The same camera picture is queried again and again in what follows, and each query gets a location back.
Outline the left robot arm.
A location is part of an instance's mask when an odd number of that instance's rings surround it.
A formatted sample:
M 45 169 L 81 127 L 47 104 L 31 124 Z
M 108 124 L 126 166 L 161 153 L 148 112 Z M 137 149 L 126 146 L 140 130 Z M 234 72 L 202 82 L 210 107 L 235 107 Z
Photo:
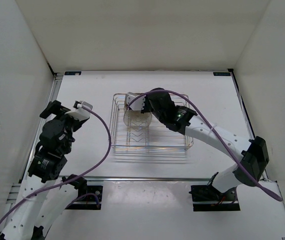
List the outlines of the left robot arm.
M 93 106 L 85 101 L 76 101 L 73 109 L 62 106 L 54 100 L 39 115 L 47 121 L 39 135 L 35 152 L 29 169 L 21 199 L 16 203 L 15 210 L 10 214 L 10 220 L 0 232 L 0 240 L 30 240 L 42 205 L 58 179 L 61 170 L 67 163 L 66 155 L 72 150 L 75 142 L 73 133 L 90 118 Z

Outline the clear glass plate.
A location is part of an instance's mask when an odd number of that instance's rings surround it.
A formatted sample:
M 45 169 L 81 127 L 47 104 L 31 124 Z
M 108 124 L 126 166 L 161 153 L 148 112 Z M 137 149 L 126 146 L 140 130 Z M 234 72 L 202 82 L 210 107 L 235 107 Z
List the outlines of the clear glass plate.
M 141 113 L 135 110 L 126 110 L 123 116 L 124 124 L 132 129 L 147 128 L 152 122 L 152 114 L 150 112 Z

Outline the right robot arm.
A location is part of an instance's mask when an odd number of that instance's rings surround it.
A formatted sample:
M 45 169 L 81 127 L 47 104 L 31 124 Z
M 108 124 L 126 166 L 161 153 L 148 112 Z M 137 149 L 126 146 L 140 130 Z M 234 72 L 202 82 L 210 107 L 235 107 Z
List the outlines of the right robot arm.
M 152 113 L 170 131 L 199 140 L 234 161 L 234 165 L 211 177 L 206 186 L 207 195 L 211 199 L 218 200 L 239 185 L 258 187 L 269 196 L 272 195 L 259 183 L 269 162 L 266 141 L 263 138 L 239 137 L 214 126 L 196 106 L 188 108 L 176 105 L 170 92 L 163 88 L 155 88 L 144 94 L 140 98 L 138 111 Z

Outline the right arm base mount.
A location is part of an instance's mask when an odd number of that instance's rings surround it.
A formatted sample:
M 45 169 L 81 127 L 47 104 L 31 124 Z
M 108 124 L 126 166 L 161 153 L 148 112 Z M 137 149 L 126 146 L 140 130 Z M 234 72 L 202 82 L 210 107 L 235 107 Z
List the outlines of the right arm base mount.
M 194 212 L 236 212 L 240 211 L 237 188 L 221 193 L 211 185 L 191 185 Z

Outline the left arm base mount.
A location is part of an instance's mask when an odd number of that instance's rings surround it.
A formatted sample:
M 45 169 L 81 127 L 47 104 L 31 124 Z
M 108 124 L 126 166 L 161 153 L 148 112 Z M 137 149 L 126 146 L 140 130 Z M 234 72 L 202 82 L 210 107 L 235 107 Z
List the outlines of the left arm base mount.
M 60 191 L 67 200 L 71 200 L 66 210 L 101 210 L 103 186 L 92 185 L 80 177 L 64 184 Z

